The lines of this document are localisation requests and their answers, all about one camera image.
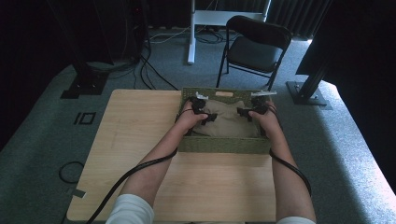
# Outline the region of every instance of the skin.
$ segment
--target skin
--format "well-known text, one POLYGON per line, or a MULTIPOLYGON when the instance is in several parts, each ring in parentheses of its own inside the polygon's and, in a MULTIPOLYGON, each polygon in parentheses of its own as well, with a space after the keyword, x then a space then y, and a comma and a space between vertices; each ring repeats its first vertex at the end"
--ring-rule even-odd
MULTIPOLYGON (((273 108, 274 112, 276 111, 273 103, 267 102, 267 105, 273 108)), ((171 154, 183 135, 198 121, 207 118, 206 114, 195 115, 191 110, 191 102, 185 104, 183 111, 176 123, 139 164, 171 154)), ((273 152, 282 160, 297 167, 274 112, 267 110, 264 115, 261 115, 251 111, 249 115, 264 128, 271 141, 273 152)), ((164 161, 131 175, 126 180, 120 194, 137 195, 152 207, 170 163, 171 160, 164 161)), ((304 181, 279 162, 273 160, 272 164, 276 189, 276 220, 283 217, 306 217, 316 222, 314 207, 304 181)))
MULTIPOLYGON (((276 111, 272 102, 267 102, 276 111)), ((277 121, 273 111, 267 110, 264 115, 249 112, 265 130, 271 142, 274 154, 291 165, 297 167, 294 161, 286 137, 277 121)), ((305 217, 316 222, 315 210, 304 181, 292 170, 272 160, 274 185, 276 190, 276 220, 284 217, 305 217)))

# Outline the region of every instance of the right hand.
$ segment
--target right hand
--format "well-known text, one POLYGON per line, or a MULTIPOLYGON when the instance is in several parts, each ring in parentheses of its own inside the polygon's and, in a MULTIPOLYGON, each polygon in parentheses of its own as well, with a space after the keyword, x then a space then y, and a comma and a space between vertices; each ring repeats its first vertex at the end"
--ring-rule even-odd
MULTIPOLYGON (((272 107, 274 111, 276 111, 276 107, 273 102, 267 101, 265 103, 269 107, 272 107)), ((265 130, 265 133, 268 138, 271 139, 271 136, 273 136, 273 134, 282 132, 279 122, 277 121, 276 115, 270 109, 268 109, 263 115, 254 111, 249 111, 249 115, 260 123, 262 128, 265 130)))

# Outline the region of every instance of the green fabric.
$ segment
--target green fabric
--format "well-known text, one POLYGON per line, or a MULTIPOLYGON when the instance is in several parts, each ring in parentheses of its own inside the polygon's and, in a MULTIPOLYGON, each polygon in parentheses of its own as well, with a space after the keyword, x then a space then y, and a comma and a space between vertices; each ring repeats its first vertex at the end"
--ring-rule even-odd
POLYGON ((256 122, 248 122, 247 118, 240 117, 236 108, 245 108, 243 101, 232 105, 223 102, 206 100, 205 112, 218 116, 215 121, 207 122, 206 125, 198 123, 193 128, 195 133, 212 137, 260 137, 260 126, 256 122))

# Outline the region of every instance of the light wooden tabletop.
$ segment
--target light wooden tabletop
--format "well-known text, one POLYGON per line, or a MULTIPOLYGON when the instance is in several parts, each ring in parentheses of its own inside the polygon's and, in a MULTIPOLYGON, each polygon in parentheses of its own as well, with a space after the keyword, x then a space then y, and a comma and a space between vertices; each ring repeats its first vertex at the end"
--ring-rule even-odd
MULTIPOLYGON (((110 188, 172 126, 180 91, 115 90, 108 102, 67 212, 88 220, 110 188)), ((120 188, 96 220, 106 220, 120 188)), ((275 190, 268 155, 178 152, 157 194, 157 221, 274 221, 275 190)))

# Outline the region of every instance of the left hand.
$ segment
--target left hand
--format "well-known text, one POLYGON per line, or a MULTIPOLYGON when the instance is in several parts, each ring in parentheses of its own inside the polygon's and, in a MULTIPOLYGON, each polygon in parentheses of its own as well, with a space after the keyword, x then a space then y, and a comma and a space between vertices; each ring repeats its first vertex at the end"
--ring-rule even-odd
POLYGON ((187 101, 184 104, 183 110, 175 123, 175 127, 180 129, 183 133, 187 133, 187 131, 195 126, 195 124, 203 119, 207 118, 207 114, 194 114, 191 108, 192 102, 187 101))

